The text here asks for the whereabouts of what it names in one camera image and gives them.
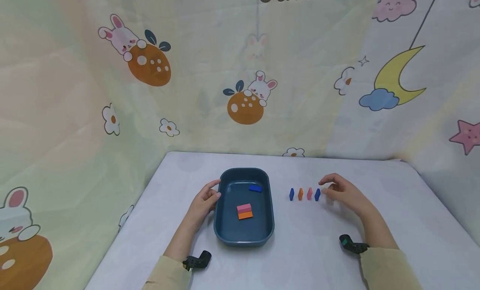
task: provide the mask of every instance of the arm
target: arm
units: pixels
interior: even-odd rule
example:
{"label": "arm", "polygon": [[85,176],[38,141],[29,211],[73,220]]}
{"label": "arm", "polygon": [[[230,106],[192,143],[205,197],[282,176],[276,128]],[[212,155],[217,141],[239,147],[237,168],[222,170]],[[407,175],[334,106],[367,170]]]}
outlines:
{"label": "arm", "polygon": [[351,182],[333,173],[320,180],[319,185],[332,183],[322,193],[350,208],[360,217],[370,248],[360,255],[363,277],[370,290],[421,290],[407,257],[377,208]]}
{"label": "arm", "polygon": [[191,273],[186,271],[182,262],[189,256],[193,238],[200,229],[207,215],[215,209],[220,193],[211,189],[220,180],[214,180],[205,185],[195,196],[173,235],[170,244],[158,259],[142,290],[187,290]]}

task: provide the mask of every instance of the white table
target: white table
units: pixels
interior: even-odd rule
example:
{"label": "white table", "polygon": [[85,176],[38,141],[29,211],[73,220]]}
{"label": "white table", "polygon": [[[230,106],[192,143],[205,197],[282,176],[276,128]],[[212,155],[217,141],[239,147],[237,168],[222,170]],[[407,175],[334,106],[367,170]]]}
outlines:
{"label": "white table", "polygon": [[193,255],[212,253],[193,275],[192,290],[365,289],[356,257],[338,237],[361,241],[358,219],[338,205],[288,198],[290,188],[317,188],[337,172],[378,207],[424,289],[480,289],[480,248],[417,172],[401,161],[356,161],[233,154],[168,153],[86,290],[139,290],[164,252],[192,198],[233,167],[268,174],[275,232],[261,248],[228,248],[217,240],[210,216]]}

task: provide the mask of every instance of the orange fruit illustration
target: orange fruit illustration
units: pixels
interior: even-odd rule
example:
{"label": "orange fruit illustration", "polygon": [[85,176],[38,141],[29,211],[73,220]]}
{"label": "orange fruit illustration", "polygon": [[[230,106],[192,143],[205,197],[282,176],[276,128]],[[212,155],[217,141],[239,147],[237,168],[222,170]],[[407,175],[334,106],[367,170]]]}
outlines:
{"label": "orange fruit illustration", "polygon": [[0,289],[33,290],[47,272],[53,258],[48,240],[36,235],[0,243]]}
{"label": "orange fruit illustration", "polygon": [[228,101],[227,110],[231,119],[245,125],[257,123],[263,116],[263,107],[256,95],[245,96],[243,91],[234,94]]}
{"label": "orange fruit illustration", "polygon": [[130,49],[130,53],[132,60],[128,62],[128,66],[139,81],[154,87],[164,86],[170,81],[170,63],[156,46],[147,44],[141,49],[136,45]]}

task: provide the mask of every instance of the tray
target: tray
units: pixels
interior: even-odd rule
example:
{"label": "tray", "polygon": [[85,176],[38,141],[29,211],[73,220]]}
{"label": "tray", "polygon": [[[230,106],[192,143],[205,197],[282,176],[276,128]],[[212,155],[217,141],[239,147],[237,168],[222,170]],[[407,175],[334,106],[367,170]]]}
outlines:
{"label": "tray", "polygon": [[[215,235],[228,246],[264,245],[275,229],[268,175],[257,168],[233,168],[220,178]],[[262,191],[250,191],[250,185],[261,186]],[[239,220],[237,206],[243,204],[252,206],[253,217]]]}

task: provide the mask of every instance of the stacked blocks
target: stacked blocks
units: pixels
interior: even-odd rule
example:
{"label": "stacked blocks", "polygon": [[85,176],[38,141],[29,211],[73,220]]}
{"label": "stacked blocks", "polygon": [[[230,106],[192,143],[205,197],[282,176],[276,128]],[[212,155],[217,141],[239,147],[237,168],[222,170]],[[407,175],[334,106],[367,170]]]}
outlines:
{"label": "stacked blocks", "polygon": [[243,204],[237,207],[239,220],[253,217],[252,206],[250,204]]}

